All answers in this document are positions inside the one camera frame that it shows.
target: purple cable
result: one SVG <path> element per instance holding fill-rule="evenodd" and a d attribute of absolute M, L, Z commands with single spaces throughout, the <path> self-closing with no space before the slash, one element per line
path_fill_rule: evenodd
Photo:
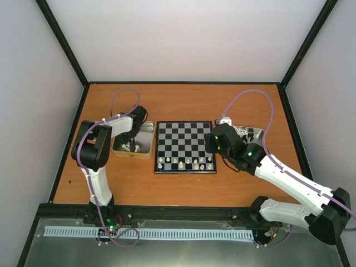
<path fill-rule="evenodd" d="M 113 97 L 111 103 L 113 103 L 114 99 L 116 98 L 116 96 L 117 96 L 120 92 L 126 91 L 126 90 L 133 90 L 133 91 L 135 91 L 135 92 L 137 93 L 137 99 L 138 99 L 137 103 L 136 103 L 136 104 L 134 105 L 134 107 L 133 107 L 131 110 L 129 110 L 127 113 L 124 113 L 123 115 L 111 116 L 110 118 L 108 118 L 108 119 L 106 120 L 106 122 L 110 122 L 110 121 L 115 120 L 115 119 L 117 119 L 117 118 L 119 118 L 119 117 L 125 117 L 125 116 L 127 116 L 128 114 L 130 114 L 130 113 L 139 105 L 139 103 L 140 103 L 140 93 L 138 92 L 138 90 L 133 89 L 133 88 L 124 88 L 124 89 L 119 90 L 119 91 L 114 95 L 114 97 Z M 135 246 L 135 245 L 138 243 L 138 241 L 140 240 L 140 232 L 137 231 L 137 229 L 130 228 L 130 229 L 126 229 L 125 231 L 123 231 L 121 235 L 118 235 L 118 236 L 115 237 L 114 239 L 111 237 L 111 235 L 109 234 L 109 232 L 108 232 L 107 229 L 106 229 L 106 226 L 105 226 L 105 223 L 104 223 L 104 219 L 103 219 L 102 214 L 101 214 L 100 206 L 99 206 L 99 204 L 98 204 L 99 201 L 98 201 L 98 198 L 97 198 L 96 195 L 95 195 L 94 187 L 93 187 L 93 184 L 92 184 L 92 181 L 91 181 L 91 176 L 89 175 L 89 174 L 90 174 L 90 173 L 89 173 L 89 169 L 88 169 L 86 166 L 84 166 L 83 163 L 82 163 L 81 160 L 80 160 L 80 152 L 81 152 L 81 150 L 82 150 L 82 146 L 83 146 L 83 144 L 84 144 L 85 139 L 87 138 L 87 136 L 89 135 L 89 133 L 90 133 L 96 126 L 98 126 L 98 125 L 100 125 L 100 124 L 102 124 L 102 123 L 105 123 L 104 120 L 102 120 L 102 121 L 96 121 L 96 122 L 95 122 L 91 127 L 89 127 L 89 129 L 84 133 L 84 135 L 83 135 L 83 137 L 82 137 L 82 139 L 81 139 L 81 141 L 80 141 L 80 143 L 79 143 L 79 145 L 78 145 L 77 162 L 78 162 L 78 165 L 79 165 L 80 167 L 82 167 L 82 168 L 85 170 L 86 174 L 88 175 L 88 184 L 89 184 L 90 192 L 91 192 L 91 194 L 94 196 L 94 201 L 95 201 L 96 208 L 97 208 L 97 210 L 98 210 L 100 222 L 101 222 L 101 224 L 102 224 L 102 227 L 104 228 L 104 231 L 105 231 L 107 237 L 110 239 L 110 242 L 113 242 L 115 245 L 120 246 L 120 247 L 122 247 L 122 248 L 130 248 L 130 247 Z M 120 236 L 122 236 L 122 235 L 123 235 L 125 232 L 127 232 L 127 231 L 135 231 L 135 232 L 137 233 L 137 240 L 136 240 L 132 245 L 126 246 L 126 245 L 121 245 L 121 244 L 115 242 L 115 239 L 119 238 Z"/>
<path fill-rule="evenodd" d="M 116 96 L 123 92 L 123 91 L 134 91 L 136 94 L 137 94 L 137 103 L 136 103 L 136 106 L 131 110 L 133 111 L 140 103 L 140 100 L 141 100 L 141 96 L 140 96 L 140 93 L 138 92 L 138 90 L 134 89 L 134 88 L 131 88 L 131 87 L 127 87 L 127 88 L 123 88 L 123 89 L 120 89 L 116 92 L 116 94 L 114 94 L 112 100 L 111 100 L 111 105 L 110 105 L 110 116 L 112 117 L 112 109 L 113 109 L 113 102 L 116 98 Z"/>
<path fill-rule="evenodd" d="M 262 95 L 264 95 L 267 99 L 268 99 L 268 102 L 269 102 L 269 105 L 270 105 L 270 109 L 271 109 L 271 115 L 270 115 L 270 118 L 269 118 L 269 122 L 268 122 L 268 125 L 267 125 L 267 128 L 265 130 L 265 133 L 263 134 L 263 137 L 262 137 L 262 147 L 267 155 L 267 157 L 279 168 L 279 169 L 283 169 L 282 166 L 279 165 L 279 163 L 272 157 L 272 155 L 269 153 L 269 151 L 267 150 L 267 147 L 266 147 L 266 136 L 267 136 L 267 133 L 269 131 L 269 128 L 272 124 L 272 119 L 273 119 L 273 114 L 274 114 L 274 108 L 273 108 L 273 103 L 272 103 L 272 100 L 271 98 L 263 91 L 261 90 L 257 90 L 257 89 L 250 89 L 250 90 L 246 90 L 244 92 L 241 92 L 239 93 L 237 96 L 235 96 L 235 98 L 230 102 L 230 104 L 228 105 L 228 107 L 226 108 L 226 110 L 224 111 L 224 113 L 218 118 L 217 122 L 219 123 L 220 120 L 226 115 L 226 113 L 228 112 L 228 110 L 230 109 L 230 107 L 232 106 L 232 104 L 242 95 L 246 94 L 246 93 L 249 93 L 249 92 L 257 92 L 257 93 L 261 93 Z M 314 186 L 312 185 L 309 185 L 308 183 L 304 182 L 303 180 L 301 180 L 300 178 L 296 177 L 295 175 L 291 174 L 289 171 L 285 171 L 285 173 L 287 175 L 289 175 L 290 177 L 292 177 L 294 180 L 300 182 L 301 184 L 303 184 L 304 186 L 310 188 L 311 190 L 317 192 L 318 194 L 321 193 L 321 191 L 319 189 L 316 189 Z M 356 219 L 356 214 L 351 211 L 351 209 L 347 208 L 345 205 L 343 205 L 340 201 L 334 199 L 333 197 L 330 197 L 326 194 L 323 194 L 322 196 L 325 196 L 327 199 L 329 199 L 330 201 L 336 203 L 337 205 L 339 205 L 340 207 L 342 207 L 345 211 L 347 211 L 348 213 L 351 214 L 352 217 L 354 217 Z M 344 229 L 344 231 L 356 231 L 356 228 L 350 228 L 350 229 Z"/>
<path fill-rule="evenodd" d="M 289 229 L 289 233 L 285 236 L 284 239 L 280 240 L 278 243 L 276 244 L 272 244 L 272 245 L 266 245 L 266 248 L 274 248 L 276 246 L 279 246 L 281 244 L 283 244 L 284 242 L 286 242 L 290 237 L 291 237 L 291 232 L 293 231 L 293 226 L 291 225 L 290 226 L 290 229 Z M 255 240 L 252 240 L 252 242 L 256 245 L 256 246 L 259 246 L 260 244 L 258 244 Z"/>

